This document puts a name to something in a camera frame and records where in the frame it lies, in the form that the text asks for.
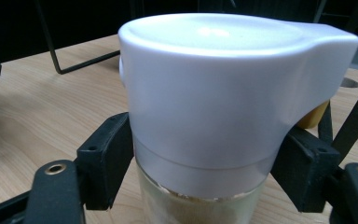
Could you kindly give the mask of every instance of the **dark background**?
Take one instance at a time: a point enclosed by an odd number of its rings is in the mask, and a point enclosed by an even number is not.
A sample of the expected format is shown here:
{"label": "dark background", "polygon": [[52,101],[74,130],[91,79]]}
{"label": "dark background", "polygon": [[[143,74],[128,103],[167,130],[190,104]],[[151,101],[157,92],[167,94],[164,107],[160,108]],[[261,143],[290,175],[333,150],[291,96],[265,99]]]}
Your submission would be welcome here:
{"label": "dark background", "polygon": [[[42,2],[53,43],[62,48],[114,35],[132,19],[130,0]],[[312,22],[317,0],[144,0],[145,16],[213,11],[241,13],[286,21]],[[355,0],[328,0],[320,23],[344,29]],[[34,0],[0,0],[0,63],[48,51]]]}

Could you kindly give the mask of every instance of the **table surface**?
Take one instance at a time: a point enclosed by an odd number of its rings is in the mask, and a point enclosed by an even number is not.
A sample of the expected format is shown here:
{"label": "table surface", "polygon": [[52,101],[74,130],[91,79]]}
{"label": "table surface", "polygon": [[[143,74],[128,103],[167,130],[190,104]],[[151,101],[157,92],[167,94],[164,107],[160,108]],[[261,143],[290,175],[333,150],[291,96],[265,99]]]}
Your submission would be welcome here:
{"label": "table surface", "polygon": [[[58,50],[62,67],[119,49],[115,35]],[[346,77],[358,82],[358,70]],[[332,98],[334,134],[358,98],[358,88],[340,88]],[[127,111],[118,57],[58,75],[48,53],[4,63],[0,80],[0,202],[30,189],[38,167],[73,160],[76,150],[110,116]],[[358,142],[342,164],[358,162]],[[133,161],[109,211],[87,211],[88,223],[144,223]],[[300,214],[269,176],[252,223],[328,223],[321,214]]]}

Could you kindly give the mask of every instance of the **translucent container base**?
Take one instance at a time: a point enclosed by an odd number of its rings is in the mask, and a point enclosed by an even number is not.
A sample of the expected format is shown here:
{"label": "translucent container base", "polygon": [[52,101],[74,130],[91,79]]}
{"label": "translucent container base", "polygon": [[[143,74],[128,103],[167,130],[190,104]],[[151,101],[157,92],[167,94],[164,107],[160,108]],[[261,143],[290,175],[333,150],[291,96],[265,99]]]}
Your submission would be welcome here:
{"label": "translucent container base", "polygon": [[139,166],[138,176],[148,224],[249,223],[264,186],[229,198],[202,199],[163,188]]}

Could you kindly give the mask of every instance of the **light wood tabletop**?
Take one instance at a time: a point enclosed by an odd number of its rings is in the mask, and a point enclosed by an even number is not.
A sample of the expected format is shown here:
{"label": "light wood tabletop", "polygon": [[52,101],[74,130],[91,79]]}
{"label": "light wood tabletop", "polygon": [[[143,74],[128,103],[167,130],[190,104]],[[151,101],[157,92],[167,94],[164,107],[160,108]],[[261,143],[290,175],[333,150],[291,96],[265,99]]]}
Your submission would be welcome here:
{"label": "light wood tabletop", "polygon": [[[119,49],[115,35],[58,50],[62,67]],[[347,77],[358,82],[358,70]],[[331,101],[334,134],[358,98],[358,88],[340,88]],[[58,75],[49,53],[3,63],[0,80],[0,202],[30,189],[34,172],[76,150],[110,116],[127,111],[118,57]],[[358,142],[343,164],[358,162]],[[300,214],[272,176],[252,223],[328,223],[322,214]],[[144,223],[133,161],[109,211],[87,211],[88,223]]]}

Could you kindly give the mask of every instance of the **yellow-brown object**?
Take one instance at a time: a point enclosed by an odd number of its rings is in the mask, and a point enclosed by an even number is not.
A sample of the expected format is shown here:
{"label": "yellow-brown object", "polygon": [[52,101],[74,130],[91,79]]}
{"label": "yellow-brown object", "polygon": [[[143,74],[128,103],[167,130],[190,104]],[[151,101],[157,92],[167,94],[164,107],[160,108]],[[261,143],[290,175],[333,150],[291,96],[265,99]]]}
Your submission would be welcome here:
{"label": "yellow-brown object", "polygon": [[330,101],[326,101],[311,110],[296,124],[296,126],[302,129],[309,129],[315,127],[321,121],[322,116],[324,115],[324,111],[329,103]]}

